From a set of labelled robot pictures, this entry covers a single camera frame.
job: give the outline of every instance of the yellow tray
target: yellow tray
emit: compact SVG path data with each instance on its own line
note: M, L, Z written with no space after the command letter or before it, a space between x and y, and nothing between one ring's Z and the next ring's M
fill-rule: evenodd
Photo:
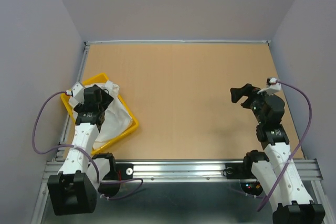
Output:
M83 85L90 85L90 84L94 84L94 83L106 83L109 80L109 78L107 77L107 75L105 73L100 73L86 81L83 81L82 84ZM124 102L124 100L121 98L121 96L118 94L118 98L120 100L120 102L122 103L122 105L125 106L125 108L127 109L128 113L130 114L130 116L133 119L132 125L130 127L128 127L127 130L125 130L123 133L121 133L119 136L116 136L115 138L111 139L110 141L108 141L105 145L103 145L102 147L99 147L98 149L92 149L91 154L98 154L101 153L103 150L107 149L108 147L110 147L111 145L113 145L114 143L116 143L117 141L121 140L122 138L126 137L127 135L131 134L132 132L134 132L138 127L139 127L139 122L137 121L137 119L135 118L135 116L133 115L132 111L128 108L128 106L126 105L126 103ZM70 97L65 95L65 94L61 94L61 100L65 106L65 108L67 109L67 111L69 112L72 121L75 122L75 119L73 117L73 113L72 113L72 107L69 104L69 99Z

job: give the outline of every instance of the metal frame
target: metal frame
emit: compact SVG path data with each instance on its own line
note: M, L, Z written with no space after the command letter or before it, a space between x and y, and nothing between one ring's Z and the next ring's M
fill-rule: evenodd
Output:
M88 58L90 45L94 44L139 44L139 43L228 43L228 44L269 44L266 40L111 40L111 41L92 41L85 44L83 58L80 65L77 81L80 81L83 75L85 64ZM64 144L69 135L71 126L70 116L67 116L59 143ZM41 187L36 201L35 209L31 224L38 224L43 221L44 211L48 199L47 180L51 174L57 174L63 164L64 150L59 150L52 160L47 162ZM222 171L225 169L225 163L242 162L237 159L220 159L220 160L173 160L173 161L117 161L117 163L132 163L134 165L133 177L141 177L145 183L199 183L199 182L234 182L234 181L251 181L248 180L228 180ZM302 180L309 180L312 183L315 196L318 203L323 204L326 210L324 224L333 224L335 218L331 211L329 201L323 191L321 180L323 180L318 163L316 160L298 159L295 160L296 167Z
M106 40L106 41L90 41L86 45L94 44L193 44L193 43L211 43L211 44L269 44L270 40L178 40L178 39L127 39L127 40Z

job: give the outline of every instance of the screw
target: screw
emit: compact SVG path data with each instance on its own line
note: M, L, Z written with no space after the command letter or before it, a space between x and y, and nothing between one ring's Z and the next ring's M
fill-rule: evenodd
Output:
M231 167L226 168L226 174L232 174L233 173L233 169Z
M132 175L133 174L133 169L132 168L127 168L126 169L126 174L127 175Z

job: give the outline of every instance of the black bracket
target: black bracket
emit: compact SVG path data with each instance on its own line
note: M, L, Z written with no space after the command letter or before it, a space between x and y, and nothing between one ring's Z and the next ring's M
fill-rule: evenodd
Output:
M252 172L252 163L258 161L268 161L269 159L264 152L259 152L253 150L246 153L242 163L226 163L225 170L223 171L224 176L227 179L249 179L256 178Z
M92 213L96 208L97 192L85 173L50 175L47 185L57 216Z
M286 134L284 127L279 124L276 127L269 129L262 128L260 125L257 126L257 138L263 147L263 150L268 144L275 145L276 143L289 144L289 139Z
M321 204L298 205L296 201L290 206L279 204L273 213L274 224L321 224L326 213Z
M105 110L113 101L113 97L107 94L97 85L84 89L84 103L78 103L74 111L78 113L76 125L90 123L96 125L99 132L105 120Z
M128 164L128 163L117 164L112 153L96 154L95 156L93 156L92 159L96 159L96 158L108 159L110 163L110 172L108 172L102 180L119 181L119 180L126 180L126 179L133 178L133 173L130 175L126 173L127 169L129 168L133 170L133 164ZM104 194L105 196L113 197L119 192L119 189L120 189L120 184L117 184L117 183L109 184L109 185L100 184L98 188L98 192L101 194Z

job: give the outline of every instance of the white connector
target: white connector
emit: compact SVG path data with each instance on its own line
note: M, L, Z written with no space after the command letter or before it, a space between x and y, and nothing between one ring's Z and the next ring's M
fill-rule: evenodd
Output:
M68 89L68 90L65 91L65 94L67 96L71 97L72 96L72 91Z
M266 88L259 90L258 94L266 92L268 95L272 95L281 90L281 84L277 83L277 78L270 78L268 83L270 85L267 85Z

